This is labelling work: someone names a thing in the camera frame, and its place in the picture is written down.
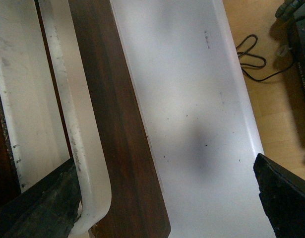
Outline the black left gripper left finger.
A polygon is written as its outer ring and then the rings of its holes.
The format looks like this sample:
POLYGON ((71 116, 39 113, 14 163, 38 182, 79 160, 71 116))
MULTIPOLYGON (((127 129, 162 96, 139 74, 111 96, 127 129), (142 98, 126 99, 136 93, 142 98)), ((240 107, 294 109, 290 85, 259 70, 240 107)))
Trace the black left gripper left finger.
POLYGON ((66 238, 78 217, 81 192, 70 158, 0 208, 0 238, 66 238))

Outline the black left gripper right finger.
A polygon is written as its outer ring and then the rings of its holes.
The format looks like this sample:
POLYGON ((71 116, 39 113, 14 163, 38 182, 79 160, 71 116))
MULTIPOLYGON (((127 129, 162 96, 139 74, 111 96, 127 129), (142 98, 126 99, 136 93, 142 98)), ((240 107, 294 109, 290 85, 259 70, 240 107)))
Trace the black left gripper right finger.
POLYGON ((305 238, 305 180, 259 153, 253 170, 277 238, 305 238))

